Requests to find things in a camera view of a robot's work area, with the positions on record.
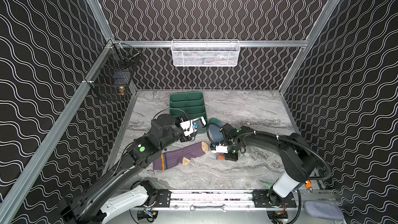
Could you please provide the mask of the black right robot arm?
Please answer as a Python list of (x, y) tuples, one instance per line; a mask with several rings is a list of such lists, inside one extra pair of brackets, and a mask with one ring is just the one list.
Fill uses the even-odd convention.
[(253, 146), (280, 156), (285, 171), (268, 190), (266, 197), (271, 206), (284, 205), (285, 198), (308, 180), (326, 180), (331, 177), (332, 171), (327, 162), (297, 133), (276, 135), (246, 126), (236, 129), (230, 124), (222, 126), (220, 133), (228, 152)]

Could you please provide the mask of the purple striped sock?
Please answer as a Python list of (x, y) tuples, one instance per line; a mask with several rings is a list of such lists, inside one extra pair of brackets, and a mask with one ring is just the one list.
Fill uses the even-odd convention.
[(209, 145), (206, 142), (197, 142), (184, 148), (167, 151), (152, 163), (152, 169), (154, 171), (165, 171), (180, 164), (187, 165), (193, 158), (201, 157), (208, 151)]

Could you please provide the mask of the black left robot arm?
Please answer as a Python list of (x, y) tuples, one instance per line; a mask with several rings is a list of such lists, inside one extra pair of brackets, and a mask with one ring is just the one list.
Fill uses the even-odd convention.
[(181, 117), (162, 114), (152, 119), (150, 130), (135, 139), (120, 160), (95, 184), (73, 198), (63, 198), (57, 204), (57, 214), (65, 224), (106, 224), (130, 208), (155, 202), (157, 190), (147, 181), (133, 190), (115, 197), (114, 194), (131, 177), (158, 159), (162, 151), (184, 139)]

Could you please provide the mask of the blue orange striped sock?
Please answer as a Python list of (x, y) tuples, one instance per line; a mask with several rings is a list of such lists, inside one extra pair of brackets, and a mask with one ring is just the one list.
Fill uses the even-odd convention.
[(211, 118), (207, 128), (208, 136), (211, 142), (211, 152), (216, 150), (216, 147), (221, 145), (224, 141), (223, 135), (220, 133), (220, 129), (223, 126), (222, 122), (218, 118)]

